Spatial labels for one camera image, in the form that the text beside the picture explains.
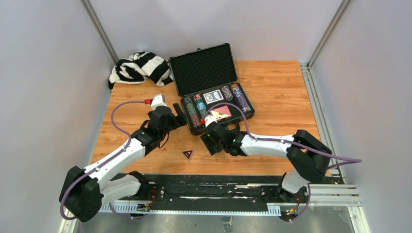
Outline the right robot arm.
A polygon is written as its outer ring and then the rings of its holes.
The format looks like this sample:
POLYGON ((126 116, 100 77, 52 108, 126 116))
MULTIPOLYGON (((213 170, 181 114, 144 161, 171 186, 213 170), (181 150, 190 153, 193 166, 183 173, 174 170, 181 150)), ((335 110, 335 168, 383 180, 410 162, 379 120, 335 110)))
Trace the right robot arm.
POLYGON ((277 192, 283 202, 296 198, 303 186, 323 181, 332 156, 325 144, 305 130, 286 136, 268 136, 228 130, 212 122, 201 140, 211 155, 224 151, 232 156, 266 155, 288 159, 293 169, 283 176, 277 192))

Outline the red playing card box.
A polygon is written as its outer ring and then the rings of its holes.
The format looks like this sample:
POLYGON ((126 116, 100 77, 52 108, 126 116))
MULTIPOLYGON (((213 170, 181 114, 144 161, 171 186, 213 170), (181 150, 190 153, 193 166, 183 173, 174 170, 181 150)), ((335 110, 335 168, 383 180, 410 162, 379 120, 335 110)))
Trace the red playing card box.
POLYGON ((210 114, 217 120, 221 121, 232 117, 228 105, 216 107, 210 111, 210 114))

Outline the black poker set case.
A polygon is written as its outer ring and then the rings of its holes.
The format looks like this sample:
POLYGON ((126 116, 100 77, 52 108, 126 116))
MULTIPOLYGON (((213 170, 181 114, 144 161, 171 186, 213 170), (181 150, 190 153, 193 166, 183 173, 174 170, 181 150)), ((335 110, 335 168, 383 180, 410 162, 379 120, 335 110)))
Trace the black poker set case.
POLYGON ((205 127, 194 127, 189 117, 189 113, 184 102, 185 97, 190 97, 194 103, 199 120, 202 117, 196 107, 193 96, 200 94, 205 102, 207 114, 216 107, 228 105, 232 114, 231 118, 218 121, 220 124, 227 126, 229 124, 236 124, 242 121, 243 117, 251 118, 255 114, 255 110, 251 105, 243 87, 238 82, 238 76, 235 69, 235 63, 232 55, 231 46, 229 43, 221 45, 197 49, 196 51, 188 52, 182 55, 177 55, 169 58, 170 69, 175 81, 175 86, 178 96, 181 97, 181 104, 183 110, 188 117, 188 126, 192 135, 200 135, 205 131, 205 127), (233 94, 231 85, 237 84, 242 90, 251 111, 244 113, 237 98, 233 94), (206 104, 203 97, 204 93, 221 90, 223 86, 228 86, 233 99, 227 101, 226 98, 211 104, 206 104))

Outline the blue playing card box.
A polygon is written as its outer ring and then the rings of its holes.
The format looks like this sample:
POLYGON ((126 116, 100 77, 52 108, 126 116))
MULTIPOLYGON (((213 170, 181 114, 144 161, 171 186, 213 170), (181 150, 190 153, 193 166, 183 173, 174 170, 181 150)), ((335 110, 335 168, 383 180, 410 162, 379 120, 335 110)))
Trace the blue playing card box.
POLYGON ((221 90, 217 89, 203 94, 206 104, 211 104, 224 99, 221 90))

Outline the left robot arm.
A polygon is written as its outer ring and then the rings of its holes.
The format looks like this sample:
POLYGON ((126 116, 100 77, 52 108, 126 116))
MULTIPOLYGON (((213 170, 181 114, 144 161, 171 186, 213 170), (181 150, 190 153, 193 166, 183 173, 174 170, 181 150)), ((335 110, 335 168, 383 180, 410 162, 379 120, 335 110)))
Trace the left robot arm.
POLYGON ((63 219, 87 222, 101 207, 118 199, 133 196, 136 200, 144 200, 148 197, 149 188, 143 184, 144 177, 140 173, 134 171, 120 179, 113 178, 131 163, 163 147, 170 131, 185 126, 187 121, 178 103, 173 104, 175 114, 164 102, 155 103, 151 99, 147 103, 152 110, 138 130, 130 134, 118 129, 127 135, 119 148, 91 165, 74 166, 67 172, 59 196, 63 219))

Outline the triangular all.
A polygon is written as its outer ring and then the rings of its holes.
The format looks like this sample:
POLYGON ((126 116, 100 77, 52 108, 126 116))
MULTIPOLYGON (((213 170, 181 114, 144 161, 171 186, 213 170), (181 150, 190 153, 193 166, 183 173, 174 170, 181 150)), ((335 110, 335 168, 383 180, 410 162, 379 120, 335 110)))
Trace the triangular all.
POLYGON ((192 160, 192 157, 194 155, 195 149, 190 149, 190 150, 184 150, 182 151, 182 154, 184 156, 184 158, 190 162, 192 160))

